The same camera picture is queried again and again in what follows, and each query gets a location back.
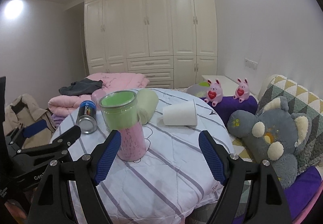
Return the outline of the green and pink canister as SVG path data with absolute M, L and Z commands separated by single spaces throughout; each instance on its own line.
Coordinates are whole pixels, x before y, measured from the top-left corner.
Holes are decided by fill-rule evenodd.
M 128 162 L 140 160 L 146 153 L 146 143 L 136 93 L 131 90 L 109 93 L 100 99 L 99 105 L 107 128 L 121 135 L 119 158 Z

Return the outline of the pink translucent cup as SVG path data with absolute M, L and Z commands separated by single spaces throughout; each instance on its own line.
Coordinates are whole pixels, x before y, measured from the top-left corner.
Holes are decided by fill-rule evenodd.
M 107 93 L 103 89 L 98 89 L 91 95 L 91 101 L 93 101 L 97 108 L 100 109 L 100 100 L 105 97 Z

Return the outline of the pale green cup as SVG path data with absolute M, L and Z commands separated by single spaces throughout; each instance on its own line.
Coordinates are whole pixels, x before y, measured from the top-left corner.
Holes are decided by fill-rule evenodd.
M 158 102 L 159 98 L 153 90 L 144 88 L 138 91 L 137 106 L 142 125 L 146 125 L 150 121 Z

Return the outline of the white paper cup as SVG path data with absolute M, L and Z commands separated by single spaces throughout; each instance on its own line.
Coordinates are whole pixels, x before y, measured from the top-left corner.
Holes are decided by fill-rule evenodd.
M 196 126 L 196 105 L 193 100 L 172 104 L 163 108 L 163 122 L 168 126 Z

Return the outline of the beige jacket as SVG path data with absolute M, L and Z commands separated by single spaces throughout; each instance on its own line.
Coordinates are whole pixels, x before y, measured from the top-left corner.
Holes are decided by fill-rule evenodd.
M 47 127 L 36 135 L 27 138 L 22 149 L 49 144 L 57 128 L 51 118 L 51 113 L 40 108 L 31 95 L 23 94 L 5 108 L 4 135 L 8 135 L 15 128 L 25 128 L 40 120 L 45 120 Z

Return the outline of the folded purple blanket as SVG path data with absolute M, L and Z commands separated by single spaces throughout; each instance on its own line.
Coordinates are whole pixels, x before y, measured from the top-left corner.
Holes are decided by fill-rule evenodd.
M 65 117 L 58 116 L 56 114 L 51 115 L 52 124 L 57 128 L 65 119 Z

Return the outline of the blue black CoolTowel can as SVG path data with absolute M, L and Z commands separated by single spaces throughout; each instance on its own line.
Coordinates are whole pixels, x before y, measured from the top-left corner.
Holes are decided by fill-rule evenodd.
M 98 126 L 96 111 L 96 104 L 91 100 L 83 101 L 80 104 L 76 124 L 83 134 L 91 134 L 96 131 Z

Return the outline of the dark grey garment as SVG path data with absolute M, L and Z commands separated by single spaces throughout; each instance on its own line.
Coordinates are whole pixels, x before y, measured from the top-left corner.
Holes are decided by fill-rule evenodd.
M 92 94 L 98 89 L 101 89 L 103 81 L 93 81 L 90 79 L 82 79 L 71 83 L 70 86 L 61 87 L 59 93 L 63 96 L 81 96 L 83 94 Z

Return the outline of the grey koala plush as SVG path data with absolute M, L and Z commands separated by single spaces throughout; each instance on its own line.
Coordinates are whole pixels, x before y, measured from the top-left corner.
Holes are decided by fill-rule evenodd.
M 297 156 L 311 133 L 310 118 L 288 110 L 287 99 L 280 96 L 255 115 L 244 110 L 233 112 L 227 123 L 229 133 L 242 140 L 257 163 L 264 159 L 270 162 L 284 189 L 296 180 Z

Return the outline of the purple cushion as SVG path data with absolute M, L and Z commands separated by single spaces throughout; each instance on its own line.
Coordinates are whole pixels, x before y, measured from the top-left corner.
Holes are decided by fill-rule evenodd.
M 241 124 L 255 124 L 256 111 L 258 109 L 258 103 L 255 97 L 250 96 L 242 103 L 238 99 L 233 99 L 232 96 L 223 97 L 222 101 L 215 107 L 211 106 L 211 103 L 206 103 L 205 98 L 198 100 L 198 107 L 204 107 L 206 114 L 203 115 L 208 120 L 219 122 L 225 127 L 228 122 L 233 122 L 233 119 L 239 119 Z

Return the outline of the triangle pattern quilted pillow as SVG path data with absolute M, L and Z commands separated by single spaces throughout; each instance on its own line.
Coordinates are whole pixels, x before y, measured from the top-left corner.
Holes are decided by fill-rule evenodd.
M 259 109 L 276 97 L 287 99 L 289 113 L 304 113 L 311 119 L 311 133 L 304 150 L 297 156 L 298 172 L 322 162 L 323 117 L 322 99 L 283 75 L 267 78 L 259 91 Z

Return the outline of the right pink bunny plush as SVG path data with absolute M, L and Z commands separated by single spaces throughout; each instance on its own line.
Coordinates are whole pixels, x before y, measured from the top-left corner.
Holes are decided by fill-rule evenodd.
M 247 100 L 250 96 L 250 88 L 247 79 L 237 78 L 238 87 L 235 90 L 235 94 L 233 95 L 233 99 L 238 99 L 240 103 Z

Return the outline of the pink bunny plush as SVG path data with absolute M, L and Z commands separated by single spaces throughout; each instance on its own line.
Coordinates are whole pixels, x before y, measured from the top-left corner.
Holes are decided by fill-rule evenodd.
M 207 80 L 207 83 L 209 84 L 209 90 L 206 92 L 204 101 L 207 104 L 210 103 L 212 107 L 215 107 L 223 99 L 221 83 L 218 79 L 215 79 L 215 81 Z
M 247 100 L 250 96 L 250 88 L 247 79 L 237 78 L 238 87 L 235 90 L 235 94 L 233 95 L 233 99 L 238 99 L 240 103 Z

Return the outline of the left pink bunny plush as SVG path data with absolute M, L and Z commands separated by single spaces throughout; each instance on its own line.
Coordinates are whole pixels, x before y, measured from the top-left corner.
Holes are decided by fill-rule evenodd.
M 223 99 L 221 83 L 218 79 L 215 79 L 215 81 L 207 80 L 207 83 L 209 84 L 209 90 L 206 92 L 204 101 L 207 104 L 210 103 L 212 107 L 215 107 Z

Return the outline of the green grey pillow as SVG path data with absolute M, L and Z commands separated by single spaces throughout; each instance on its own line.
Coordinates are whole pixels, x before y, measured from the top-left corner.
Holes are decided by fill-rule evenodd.
M 187 88 L 186 93 L 198 98 L 204 98 L 206 92 L 209 90 L 209 84 L 206 81 L 203 81 L 199 84 L 194 84 Z

